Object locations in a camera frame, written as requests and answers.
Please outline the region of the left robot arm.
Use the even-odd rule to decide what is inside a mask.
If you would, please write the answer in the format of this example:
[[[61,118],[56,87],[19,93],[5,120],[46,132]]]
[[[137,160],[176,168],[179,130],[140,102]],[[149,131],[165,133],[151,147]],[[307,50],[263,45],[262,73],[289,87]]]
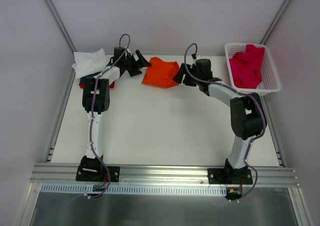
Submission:
[[[86,151],[80,161],[77,176],[87,181],[99,181],[107,177],[103,165],[104,139],[103,122],[110,106],[110,85],[119,79],[124,72],[131,77],[142,73],[141,68],[151,64],[139,50],[135,51],[137,59],[129,49],[115,47],[106,68],[93,77],[85,79],[82,106],[87,113],[88,138]]]

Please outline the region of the orange t-shirt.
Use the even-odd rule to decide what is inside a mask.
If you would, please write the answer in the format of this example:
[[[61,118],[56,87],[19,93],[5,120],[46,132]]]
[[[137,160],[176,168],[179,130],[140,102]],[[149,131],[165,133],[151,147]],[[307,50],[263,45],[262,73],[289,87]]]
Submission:
[[[146,69],[142,84],[159,88],[171,88],[179,85],[173,80],[180,69],[177,62],[166,62],[158,57],[152,57],[149,62],[151,66]]]

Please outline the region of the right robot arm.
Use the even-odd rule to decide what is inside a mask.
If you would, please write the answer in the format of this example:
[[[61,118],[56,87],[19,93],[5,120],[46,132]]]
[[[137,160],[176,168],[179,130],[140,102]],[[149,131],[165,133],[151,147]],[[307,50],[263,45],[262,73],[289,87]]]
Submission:
[[[194,59],[192,65],[182,63],[173,81],[198,86],[201,92],[229,107],[233,146],[223,168],[208,170],[209,182],[251,184],[248,156],[253,142],[263,136],[267,126],[260,96],[257,93],[241,93],[214,77],[209,59]]]

